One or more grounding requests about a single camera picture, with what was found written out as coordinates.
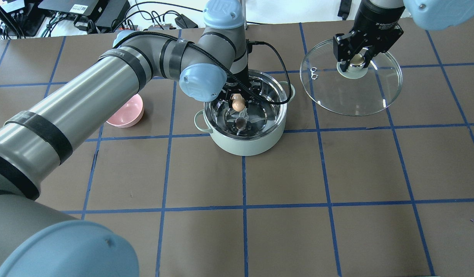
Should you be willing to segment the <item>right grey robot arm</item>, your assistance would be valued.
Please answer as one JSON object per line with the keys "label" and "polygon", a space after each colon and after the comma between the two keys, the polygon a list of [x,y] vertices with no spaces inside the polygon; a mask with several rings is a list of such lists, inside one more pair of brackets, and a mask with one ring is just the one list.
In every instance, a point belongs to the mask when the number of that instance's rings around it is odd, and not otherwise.
{"label": "right grey robot arm", "polygon": [[404,11],[424,30],[443,30],[473,17],[474,0],[362,0],[351,30],[332,40],[338,72],[361,78],[372,59],[404,34],[398,23]]}

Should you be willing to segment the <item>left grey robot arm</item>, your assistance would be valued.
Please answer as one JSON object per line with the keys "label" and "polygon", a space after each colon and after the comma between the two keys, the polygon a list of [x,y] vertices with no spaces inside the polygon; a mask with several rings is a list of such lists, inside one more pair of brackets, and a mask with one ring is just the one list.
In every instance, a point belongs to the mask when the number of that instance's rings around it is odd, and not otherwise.
{"label": "left grey robot arm", "polygon": [[37,202],[41,182],[155,76],[201,102],[247,66],[238,0],[210,0],[198,43],[121,32],[90,68],[0,128],[0,277],[138,277],[137,254],[103,225]]}

